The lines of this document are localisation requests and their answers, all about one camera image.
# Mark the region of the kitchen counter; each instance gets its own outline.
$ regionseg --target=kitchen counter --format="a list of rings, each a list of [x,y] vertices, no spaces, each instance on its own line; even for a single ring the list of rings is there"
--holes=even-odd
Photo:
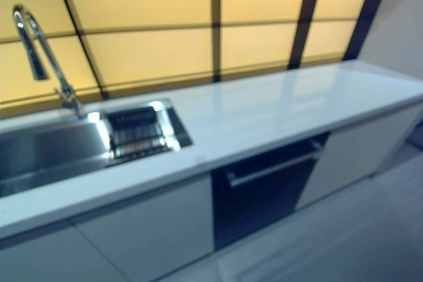
[[[397,108],[423,102],[423,82],[360,61],[86,105],[88,111],[170,98],[194,144],[0,199],[0,238],[193,177]],[[1,130],[69,116],[2,120]]]

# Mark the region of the lower cabinet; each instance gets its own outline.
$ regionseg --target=lower cabinet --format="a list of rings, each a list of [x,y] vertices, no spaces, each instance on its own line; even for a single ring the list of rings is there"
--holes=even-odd
[[[210,175],[85,213],[71,222],[130,281],[156,279],[213,252]]]
[[[423,104],[417,104],[333,131],[297,208],[377,172],[405,140],[422,112]]]
[[[1,282],[125,282],[67,221],[0,241]]]

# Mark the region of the chrome faucet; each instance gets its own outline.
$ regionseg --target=chrome faucet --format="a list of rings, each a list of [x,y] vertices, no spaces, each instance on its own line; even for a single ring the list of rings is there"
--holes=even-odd
[[[28,11],[27,8],[25,8],[25,6],[18,4],[13,7],[13,20],[28,55],[34,80],[46,80],[48,79],[48,74],[46,73],[40,57],[37,54],[32,36],[28,34],[28,27],[26,25],[27,22],[30,29],[40,42],[40,45],[44,50],[44,53],[46,54],[48,61],[50,62],[50,65],[52,66],[54,73],[60,82],[60,91],[56,88],[54,90],[56,94],[59,95],[63,107],[73,109],[78,118],[84,118],[85,112],[83,110],[82,104],[77,98],[72,86],[66,81],[65,75],[61,71],[59,63],[57,62],[53,55],[52,49],[47,43],[46,36],[42,32],[42,29],[35,20],[34,16],[32,16],[32,14]]]

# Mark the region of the dishwasher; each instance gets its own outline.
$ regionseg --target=dishwasher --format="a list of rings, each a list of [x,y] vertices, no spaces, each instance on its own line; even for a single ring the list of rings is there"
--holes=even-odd
[[[327,137],[317,135],[213,170],[215,248],[293,213]]]

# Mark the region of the sink basin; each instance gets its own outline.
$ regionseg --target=sink basin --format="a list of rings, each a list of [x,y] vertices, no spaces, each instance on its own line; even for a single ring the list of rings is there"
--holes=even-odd
[[[0,196],[191,145],[170,100],[0,134]]]

